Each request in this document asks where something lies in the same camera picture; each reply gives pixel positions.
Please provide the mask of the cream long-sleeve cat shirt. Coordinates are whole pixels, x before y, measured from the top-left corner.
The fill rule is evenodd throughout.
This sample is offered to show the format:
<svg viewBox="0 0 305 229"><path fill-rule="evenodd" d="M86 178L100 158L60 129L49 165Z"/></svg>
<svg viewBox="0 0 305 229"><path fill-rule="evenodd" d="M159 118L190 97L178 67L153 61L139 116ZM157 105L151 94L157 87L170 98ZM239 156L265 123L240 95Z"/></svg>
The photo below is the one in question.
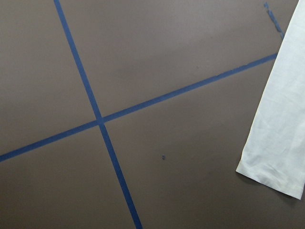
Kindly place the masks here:
<svg viewBox="0 0 305 229"><path fill-rule="evenodd" d="M305 3L299 1L236 172L300 199L305 185Z"/></svg>

